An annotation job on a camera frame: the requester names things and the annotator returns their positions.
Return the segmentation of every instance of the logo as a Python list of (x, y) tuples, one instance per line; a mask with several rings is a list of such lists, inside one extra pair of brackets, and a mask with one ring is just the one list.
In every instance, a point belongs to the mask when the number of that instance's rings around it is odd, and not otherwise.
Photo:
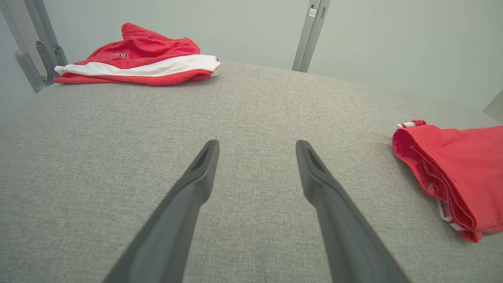
[(125, 57), (125, 58), (129, 58), (129, 56), (127, 55), (127, 53), (117, 53), (117, 54), (112, 54), (114, 56), (121, 56), (121, 57)]

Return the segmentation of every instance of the gray upholstered table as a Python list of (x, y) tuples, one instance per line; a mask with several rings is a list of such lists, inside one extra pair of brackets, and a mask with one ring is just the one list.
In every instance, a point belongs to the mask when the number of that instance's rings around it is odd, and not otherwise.
[(0, 128), (0, 282), (100, 282), (203, 144), (220, 140), (185, 282), (330, 282), (295, 142), (308, 140), (413, 282), (496, 282), (392, 151), (395, 125), (497, 123), (433, 98), (224, 62), (174, 87), (54, 85)]

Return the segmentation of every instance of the white wall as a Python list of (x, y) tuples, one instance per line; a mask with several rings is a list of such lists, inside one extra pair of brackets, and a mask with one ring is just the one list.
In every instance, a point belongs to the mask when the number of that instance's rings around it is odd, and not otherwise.
[(307, 0), (44, 0), (69, 62), (121, 40), (130, 22), (169, 38), (188, 37), (222, 60), (291, 69)]
[(4, 118), (21, 110), (35, 92), (16, 60), (18, 45), (2, 13), (0, 36), (0, 118)]
[(503, 1), (332, 0), (308, 73), (483, 110), (503, 88)]

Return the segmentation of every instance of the metal frame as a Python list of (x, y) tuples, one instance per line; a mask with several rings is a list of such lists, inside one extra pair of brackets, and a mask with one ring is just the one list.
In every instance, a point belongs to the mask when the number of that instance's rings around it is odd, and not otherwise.
[(306, 19), (302, 33), (300, 34), (299, 46), (297, 47), (292, 70), (307, 72), (329, 5), (330, 0), (318, 0), (317, 2), (316, 0), (309, 0)]
[(34, 44), (36, 44), (39, 55), (44, 63), (47, 76), (41, 76), (38, 73), (33, 60), (28, 54), (28, 49), (26, 48), (26, 44), (21, 37), (18, 26), (12, 17), (9, 6), (5, 0), (0, 0), (0, 10), (2, 10), (2, 14), (7, 21), (7, 25), (9, 26), (14, 40), (20, 49), (16, 52), (16, 59), (23, 69), (23, 72), (25, 73), (33, 90), (35, 93), (38, 93), (46, 86), (50, 86), (54, 82), (54, 78), (59, 77), (59, 74), (54, 70), (54, 67), (57, 65), (67, 65), (67, 61), (63, 48), (61, 48), (61, 46), (57, 43), (56, 35), (54, 34), (49, 16), (47, 15), (44, 1), (25, 0), (25, 5), (28, 13), (30, 14), (35, 30), (40, 38), (40, 41), (34, 42)]

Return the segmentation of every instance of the white stripe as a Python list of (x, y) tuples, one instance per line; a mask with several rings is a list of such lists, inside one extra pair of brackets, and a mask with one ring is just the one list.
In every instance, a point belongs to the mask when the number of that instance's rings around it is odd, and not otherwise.
[(451, 223), (450, 224), (452, 228), (454, 228), (456, 231), (464, 231), (463, 227), (459, 226), (457, 223)]
[[(405, 122), (403, 123), (405, 125), (406, 128), (410, 128), (410, 127), (415, 127), (415, 123), (414, 122)], [(403, 125), (402, 124), (398, 124), (396, 125), (399, 129), (403, 129)]]
[(203, 69), (215, 72), (220, 62), (212, 55), (192, 54), (178, 56), (155, 62), (148, 65), (138, 66), (129, 69), (120, 69), (110, 64), (101, 62), (89, 62), (85, 65), (69, 64), (66, 66), (56, 66), (54, 70), (60, 75), (73, 73), (84, 76), (139, 76), (139, 77), (161, 77), (190, 70)]
[(439, 200), (437, 198), (437, 202), (439, 204), (440, 218), (442, 218), (445, 222), (451, 221), (452, 220), (452, 216), (451, 216), (451, 214), (449, 212), (449, 208), (448, 207), (444, 207), (444, 201)]
[[(439, 210), (440, 210), (440, 218), (442, 218), (445, 222), (449, 222), (451, 221), (453, 218), (452, 218), (452, 215), (451, 213), (449, 212), (449, 208), (447, 207), (447, 203), (443, 200), (439, 200), (437, 198), (437, 201), (438, 201), (438, 204), (439, 204)], [(452, 228), (454, 228), (456, 231), (464, 231), (465, 229), (461, 226), (459, 226), (459, 224), (457, 224), (456, 222), (454, 223), (448, 223)]]

